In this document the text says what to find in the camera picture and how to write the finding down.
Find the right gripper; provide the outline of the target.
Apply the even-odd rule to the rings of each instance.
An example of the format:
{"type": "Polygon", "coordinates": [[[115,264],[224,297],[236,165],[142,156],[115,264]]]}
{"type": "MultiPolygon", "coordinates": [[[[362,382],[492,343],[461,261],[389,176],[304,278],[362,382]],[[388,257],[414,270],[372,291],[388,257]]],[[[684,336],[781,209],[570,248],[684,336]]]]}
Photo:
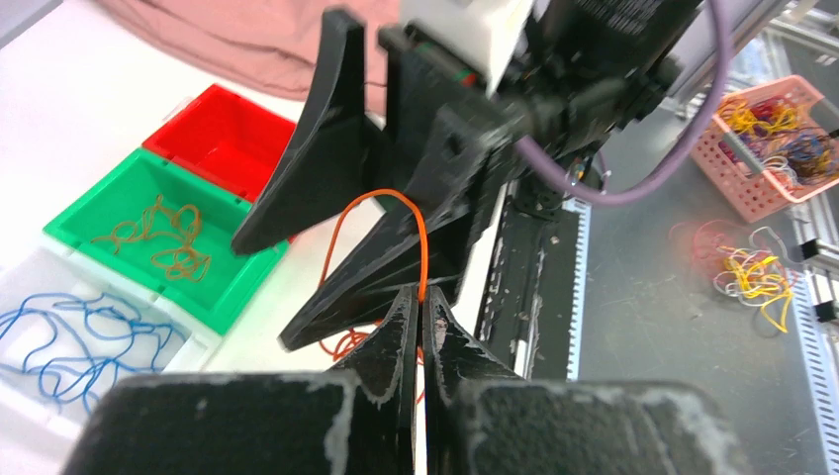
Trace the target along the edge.
{"type": "Polygon", "coordinates": [[[385,24],[386,126],[394,182],[417,168],[437,110],[485,95],[512,121],[524,164],[550,188],[595,197],[571,173],[610,132],[649,115],[680,73],[671,50],[698,12],[695,1],[535,1],[492,96],[474,66],[417,24],[385,24]]]}

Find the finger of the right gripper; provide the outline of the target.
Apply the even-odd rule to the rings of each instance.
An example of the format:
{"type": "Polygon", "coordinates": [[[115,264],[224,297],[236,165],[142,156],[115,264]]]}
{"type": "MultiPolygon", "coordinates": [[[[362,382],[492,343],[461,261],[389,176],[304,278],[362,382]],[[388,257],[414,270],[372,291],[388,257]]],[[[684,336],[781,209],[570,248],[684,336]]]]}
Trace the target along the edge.
{"type": "Polygon", "coordinates": [[[366,114],[365,26],[343,7],[322,15],[316,69],[286,149],[236,230],[232,250],[250,255],[338,214],[394,182],[389,141],[366,114]]]}
{"type": "Polygon", "coordinates": [[[487,108],[444,106],[435,115],[403,194],[424,219],[387,211],[281,331],[296,350],[382,318],[397,293],[425,278],[456,296],[472,247],[489,226],[502,185],[517,170],[513,123],[487,108]]]}

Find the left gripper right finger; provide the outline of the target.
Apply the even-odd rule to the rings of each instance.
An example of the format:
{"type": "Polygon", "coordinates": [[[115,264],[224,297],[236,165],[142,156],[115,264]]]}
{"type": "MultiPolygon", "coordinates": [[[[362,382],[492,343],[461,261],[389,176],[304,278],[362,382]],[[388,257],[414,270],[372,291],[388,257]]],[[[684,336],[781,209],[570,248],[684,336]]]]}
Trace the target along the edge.
{"type": "Polygon", "coordinates": [[[668,381],[526,380],[422,304],[431,474],[750,474],[740,438],[699,389],[668,381]]]}

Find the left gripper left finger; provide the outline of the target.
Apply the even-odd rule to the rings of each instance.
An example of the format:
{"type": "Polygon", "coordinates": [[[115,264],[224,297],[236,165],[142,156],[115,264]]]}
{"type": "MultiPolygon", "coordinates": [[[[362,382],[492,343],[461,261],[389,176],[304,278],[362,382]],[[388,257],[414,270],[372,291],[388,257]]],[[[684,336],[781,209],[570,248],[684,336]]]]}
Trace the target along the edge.
{"type": "Polygon", "coordinates": [[[420,303],[402,288],[378,328],[323,372],[166,373],[120,382],[67,474],[411,474],[420,303]]]}

